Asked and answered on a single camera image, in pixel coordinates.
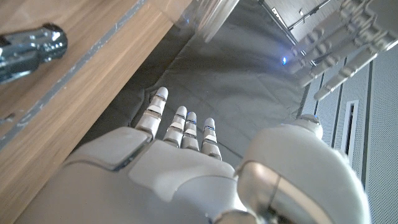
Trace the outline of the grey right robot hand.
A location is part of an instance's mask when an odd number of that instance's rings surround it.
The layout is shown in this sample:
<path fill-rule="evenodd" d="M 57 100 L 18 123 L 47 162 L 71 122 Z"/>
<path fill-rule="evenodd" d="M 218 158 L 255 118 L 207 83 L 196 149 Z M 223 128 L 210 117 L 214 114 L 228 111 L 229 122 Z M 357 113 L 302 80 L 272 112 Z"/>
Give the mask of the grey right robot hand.
<path fill-rule="evenodd" d="M 325 144 L 314 115 L 257 133 L 237 167 L 221 156 L 213 119 L 177 109 L 156 134 L 168 90 L 133 128 L 79 147 L 18 223 L 370 223 L 348 158 Z"/>

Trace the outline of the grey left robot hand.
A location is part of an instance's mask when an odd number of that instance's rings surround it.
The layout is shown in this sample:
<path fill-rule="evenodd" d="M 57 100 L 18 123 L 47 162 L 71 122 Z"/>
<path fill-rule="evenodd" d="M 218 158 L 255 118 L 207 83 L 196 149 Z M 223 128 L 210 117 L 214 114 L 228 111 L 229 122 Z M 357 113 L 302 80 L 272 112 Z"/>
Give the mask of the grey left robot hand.
<path fill-rule="evenodd" d="M 396 0 L 345 0 L 341 6 L 287 53 L 286 69 L 306 86 L 349 54 L 356 55 L 315 93 L 320 101 L 353 77 L 379 54 L 397 45 Z"/>

